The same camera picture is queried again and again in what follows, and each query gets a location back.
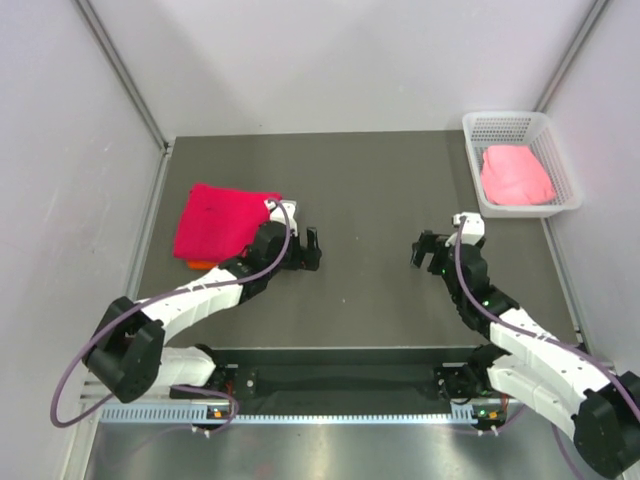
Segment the magenta t shirt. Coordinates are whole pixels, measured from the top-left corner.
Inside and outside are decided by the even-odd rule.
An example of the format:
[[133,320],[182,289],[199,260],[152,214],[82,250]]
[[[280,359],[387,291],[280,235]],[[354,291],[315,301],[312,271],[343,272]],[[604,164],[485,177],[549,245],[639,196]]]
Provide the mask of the magenta t shirt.
[[242,253],[269,220],[270,199],[280,201],[282,195],[193,185],[179,219],[173,256],[218,264]]

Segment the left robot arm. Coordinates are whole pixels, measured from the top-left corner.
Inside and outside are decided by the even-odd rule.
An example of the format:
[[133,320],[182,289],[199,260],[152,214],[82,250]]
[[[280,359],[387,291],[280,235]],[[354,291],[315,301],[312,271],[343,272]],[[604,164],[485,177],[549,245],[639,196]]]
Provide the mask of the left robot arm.
[[316,271],[322,257],[317,230],[307,228],[306,238],[302,246],[296,232],[268,221],[244,253],[204,276],[153,299],[114,300],[94,333],[98,341],[82,363],[123,403],[153,388],[177,385],[195,387],[209,397],[220,394],[227,374],[216,366],[211,348],[169,348],[167,343],[199,321],[262,293],[281,270]]

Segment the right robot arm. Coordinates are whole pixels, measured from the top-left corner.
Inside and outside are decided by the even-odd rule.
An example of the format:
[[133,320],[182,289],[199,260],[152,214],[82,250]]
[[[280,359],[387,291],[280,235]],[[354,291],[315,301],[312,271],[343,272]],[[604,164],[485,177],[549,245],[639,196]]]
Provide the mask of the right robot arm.
[[476,394],[510,396],[570,438],[597,474],[615,479],[639,462],[639,377],[614,373],[542,328],[494,286],[483,239],[422,232],[411,263],[443,279],[463,323],[486,339],[469,357]]

